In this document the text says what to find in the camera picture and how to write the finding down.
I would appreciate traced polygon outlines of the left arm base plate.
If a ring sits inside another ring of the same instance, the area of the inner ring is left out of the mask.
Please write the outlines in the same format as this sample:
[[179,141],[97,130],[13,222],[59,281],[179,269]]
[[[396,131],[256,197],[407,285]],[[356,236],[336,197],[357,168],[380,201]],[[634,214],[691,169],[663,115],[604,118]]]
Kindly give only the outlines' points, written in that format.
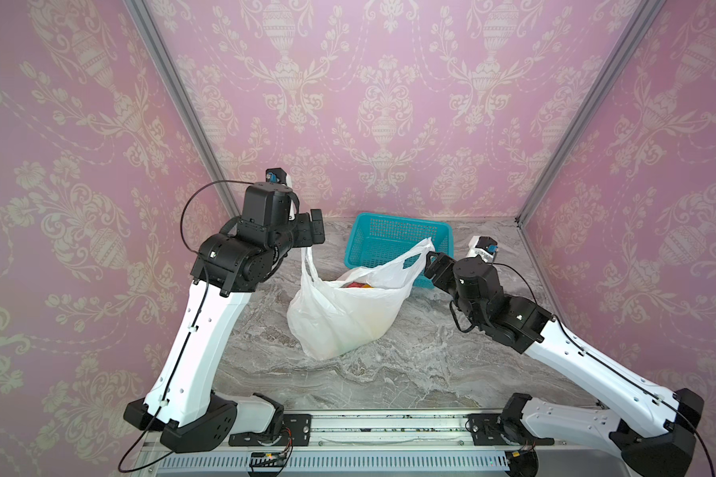
[[313,415],[310,413],[284,413],[262,433],[239,433],[229,435],[232,447],[306,447],[310,442]]

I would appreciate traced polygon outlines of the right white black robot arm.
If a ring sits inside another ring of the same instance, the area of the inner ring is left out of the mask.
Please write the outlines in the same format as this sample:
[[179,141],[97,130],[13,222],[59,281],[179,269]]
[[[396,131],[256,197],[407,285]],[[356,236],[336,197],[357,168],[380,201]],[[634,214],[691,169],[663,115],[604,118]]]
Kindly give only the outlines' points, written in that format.
[[690,389],[672,391],[627,369],[573,334],[535,301],[504,292],[495,264],[479,256],[426,257],[424,274],[451,298],[461,332],[538,361],[596,398],[604,409],[556,405],[515,393],[499,417],[504,437],[527,447],[570,441],[606,452],[640,476],[684,476],[700,445],[704,400]]

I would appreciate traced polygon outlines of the white plastic bag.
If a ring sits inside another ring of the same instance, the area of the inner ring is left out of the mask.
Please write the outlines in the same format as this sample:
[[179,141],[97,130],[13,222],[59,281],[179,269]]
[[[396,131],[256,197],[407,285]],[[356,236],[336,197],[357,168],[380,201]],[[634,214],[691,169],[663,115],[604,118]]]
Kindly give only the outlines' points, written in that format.
[[[341,278],[327,281],[319,276],[311,248],[302,252],[300,290],[288,306],[290,333],[312,359],[329,360],[374,342],[394,324],[414,282],[423,272],[430,238],[375,268],[354,268]],[[371,289],[347,289],[358,281]]]

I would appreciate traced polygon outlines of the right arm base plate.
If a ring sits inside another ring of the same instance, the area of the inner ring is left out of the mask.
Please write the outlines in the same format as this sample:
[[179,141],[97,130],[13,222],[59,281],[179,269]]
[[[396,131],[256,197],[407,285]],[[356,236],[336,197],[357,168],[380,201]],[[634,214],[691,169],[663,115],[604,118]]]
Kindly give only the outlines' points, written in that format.
[[471,413],[467,415],[465,429],[475,446],[550,446],[553,438],[541,438],[532,434],[519,420],[503,419],[498,413]]

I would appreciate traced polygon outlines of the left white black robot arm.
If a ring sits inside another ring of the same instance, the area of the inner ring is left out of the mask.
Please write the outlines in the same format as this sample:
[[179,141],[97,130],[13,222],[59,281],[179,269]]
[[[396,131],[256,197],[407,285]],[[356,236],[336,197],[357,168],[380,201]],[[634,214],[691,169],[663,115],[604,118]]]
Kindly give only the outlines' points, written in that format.
[[174,453],[206,452],[235,435],[275,443],[284,408],[269,397],[225,397],[213,389],[226,344],[258,286],[294,248],[325,241],[320,211],[300,210],[282,174],[250,183],[240,215],[194,250],[186,310],[168,358],[145,397],[123,419],[155,431]]

